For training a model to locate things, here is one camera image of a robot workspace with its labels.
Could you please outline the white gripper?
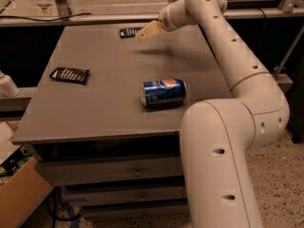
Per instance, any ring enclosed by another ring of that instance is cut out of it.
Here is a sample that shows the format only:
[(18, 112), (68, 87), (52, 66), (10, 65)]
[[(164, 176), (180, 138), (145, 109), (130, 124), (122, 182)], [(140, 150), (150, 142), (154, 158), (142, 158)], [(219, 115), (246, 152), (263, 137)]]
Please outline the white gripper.
[(181, 10), (177, 6), (171, 4), (161, 10), (159, 21), (151, 21), (136, 34), (136, 38), (143, 41), (160, 34), (162, 29), (165, 31), (173, 31), (180, 27)]

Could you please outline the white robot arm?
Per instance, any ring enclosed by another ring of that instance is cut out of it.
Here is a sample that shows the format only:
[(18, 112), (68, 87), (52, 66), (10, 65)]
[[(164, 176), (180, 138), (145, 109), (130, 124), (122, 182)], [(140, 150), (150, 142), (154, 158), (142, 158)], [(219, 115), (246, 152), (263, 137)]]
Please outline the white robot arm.
[(193, 228), (263, 228), (245, 151), (277, 138), (290, 109), (268, 69), (223, 16), (224, 0), (178, 0), (139, 33), (141, 40), (202, 27), (229, 99), (191, 105), (180, 124), (180, 157)]

